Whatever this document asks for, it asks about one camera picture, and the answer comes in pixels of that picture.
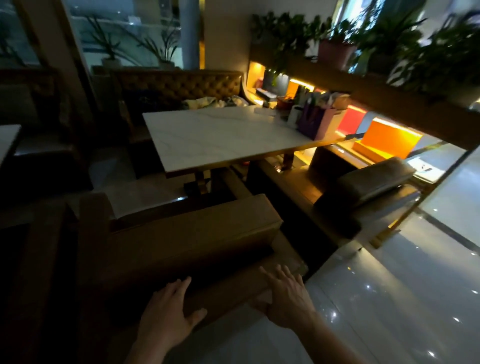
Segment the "table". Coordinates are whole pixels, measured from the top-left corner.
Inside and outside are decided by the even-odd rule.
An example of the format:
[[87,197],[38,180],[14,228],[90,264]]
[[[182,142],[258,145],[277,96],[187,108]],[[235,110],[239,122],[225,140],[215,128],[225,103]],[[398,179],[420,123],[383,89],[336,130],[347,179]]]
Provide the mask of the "table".
[[343,140],[335,134],[313,141],[287,126],[274,110],[258,106],[206,108],[143,114],[167,177],[227,167],[284,154],[288,168],[293,152]]
[[20,132],[20,125],[0,125],[0,166],[13,150],[15,140]]

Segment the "white marble tabletop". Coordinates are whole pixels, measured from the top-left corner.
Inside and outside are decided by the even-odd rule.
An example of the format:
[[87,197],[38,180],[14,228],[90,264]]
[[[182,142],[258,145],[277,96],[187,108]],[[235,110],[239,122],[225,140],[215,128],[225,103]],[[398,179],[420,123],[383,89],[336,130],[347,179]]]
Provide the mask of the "white marble tabletop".
[[169,177],[340,140],[335,135],[331,140],[313,141],[268,112],[247,106],[152,112],[143,116]]
[[0,166],[20,131],[20,125],[0,125]]

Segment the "hand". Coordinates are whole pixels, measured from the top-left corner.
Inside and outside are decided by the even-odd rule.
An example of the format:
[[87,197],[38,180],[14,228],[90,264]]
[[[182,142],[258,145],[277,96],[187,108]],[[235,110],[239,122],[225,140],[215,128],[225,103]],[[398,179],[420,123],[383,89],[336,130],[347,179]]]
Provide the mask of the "hand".
[[252,307],[263,312],[270,321],[282,328],[290,328],[296,333],[311,325],[316,315],[315,307],[308,295],[300,274],[294,277],[287,266],[276,266],[276,276],[263,267],[260,272],[272,289],[272,304],[255,300]]
[[183,315],[183,299],[192,279],[178,279],[154,292],[140,319],[137,341],[128,363],[161,363],[167,352],[190,335],[207,315],[202,308],[189,317]]

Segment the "right hand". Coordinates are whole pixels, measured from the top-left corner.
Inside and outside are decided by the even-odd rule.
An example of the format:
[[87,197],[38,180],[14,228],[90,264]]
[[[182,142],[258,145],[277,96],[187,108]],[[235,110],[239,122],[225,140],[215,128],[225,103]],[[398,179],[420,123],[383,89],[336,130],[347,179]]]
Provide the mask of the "right hand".
[[303,331],[312,325],[316,310],[303,285],[300,274],[295,277],[287,266],[276,266],[276,276],[260,267],[268,286],[272,289],[271,304],[254,300],[252,307],[263,312],[270,321],[282,328],[295,332]]

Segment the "left hand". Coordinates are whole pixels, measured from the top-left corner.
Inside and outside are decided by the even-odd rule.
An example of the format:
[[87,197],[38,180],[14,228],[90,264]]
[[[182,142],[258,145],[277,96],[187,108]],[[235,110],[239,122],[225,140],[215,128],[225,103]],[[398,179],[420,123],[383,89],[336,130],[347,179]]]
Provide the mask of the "left hand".
[[190,335],[207,315],[204,308],[189,317],[183,315],[183,299],[192,279],[178,279],[154,292],[140,319],[137,341],[127,363],[161,363],[167,352]]

